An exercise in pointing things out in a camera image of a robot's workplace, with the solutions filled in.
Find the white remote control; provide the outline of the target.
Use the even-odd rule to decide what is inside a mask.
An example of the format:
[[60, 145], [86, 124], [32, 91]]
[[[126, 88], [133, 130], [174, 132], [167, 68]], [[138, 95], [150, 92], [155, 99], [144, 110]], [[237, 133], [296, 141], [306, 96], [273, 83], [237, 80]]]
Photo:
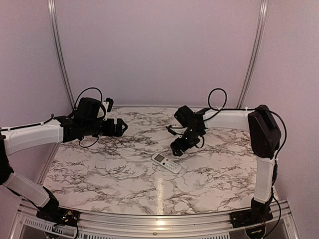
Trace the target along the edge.
[[177, 174], [181, 171], [181, 166], [172, 160], [168, 159], [167, 157], [163, 156], [160, 153], [157, 153], [151, 157], [153, 162], [161, 165], [166, 170], [170, 171], [171, 173]]

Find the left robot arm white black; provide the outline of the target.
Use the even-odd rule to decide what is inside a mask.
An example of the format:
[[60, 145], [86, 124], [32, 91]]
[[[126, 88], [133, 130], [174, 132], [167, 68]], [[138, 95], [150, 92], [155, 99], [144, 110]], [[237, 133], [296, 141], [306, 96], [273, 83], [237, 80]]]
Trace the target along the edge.
[[104, 101], [89, 97], [81, 98], [79, 104], [68, 116], [52, 116], [49, 120], [7, 127], [0, 130], [0, 184], [15, 194], [32, 202], [51, 221], [63, 217], [58, 200], [45, 187], [14, 172], [8, 156], [16, 152], [52, 143], [66, 143], [83, 140], [86, 136], [120, 137], [128, 126], [122, 119], [109, 119], [107, 113], [114, 101]]

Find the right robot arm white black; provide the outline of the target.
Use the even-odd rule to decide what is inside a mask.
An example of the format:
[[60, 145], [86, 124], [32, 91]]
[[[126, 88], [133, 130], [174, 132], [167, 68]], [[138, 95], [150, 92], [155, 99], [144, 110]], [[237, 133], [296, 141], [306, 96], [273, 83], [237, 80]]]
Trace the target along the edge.
[[174, 118], [185, 130], [181, 137], [170, 144], [174, 156], [182, 156], [188, 149], [195, 147], [207, 129], [226, 128], [249, 133], [251, 148], [257, 159], [257, 176], [247, 219], [252, 223], [259, 222], [266, 215], [266, 209], [273, 199], [281, 139], [281, 131], [269, 108], [259, 105], [256, 109], [203, 108], [194, 112], [188, 106], [182, 106], [175, 112]]

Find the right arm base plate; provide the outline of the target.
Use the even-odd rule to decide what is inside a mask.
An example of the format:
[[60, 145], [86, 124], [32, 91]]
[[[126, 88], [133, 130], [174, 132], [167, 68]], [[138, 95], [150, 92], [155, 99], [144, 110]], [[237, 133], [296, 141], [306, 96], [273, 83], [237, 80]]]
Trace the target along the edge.
[[230, 213], [230, 222], [233, 228], [240, 228], [251, 226], [255, 224], [264, 223], [273, 219], [270, 209], [262, 213], [258, 210], [247, 209]]

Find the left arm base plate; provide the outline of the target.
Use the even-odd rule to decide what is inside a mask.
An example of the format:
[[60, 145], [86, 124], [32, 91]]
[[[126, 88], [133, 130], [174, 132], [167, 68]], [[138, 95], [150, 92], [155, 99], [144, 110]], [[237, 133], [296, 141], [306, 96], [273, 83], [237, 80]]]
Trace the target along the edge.
[[53, 222], [57, 225], [77, 226], [80, 212], [66, 208], [58, 208], [54, 212], [38, 211], [36, 216], [40, 219]]

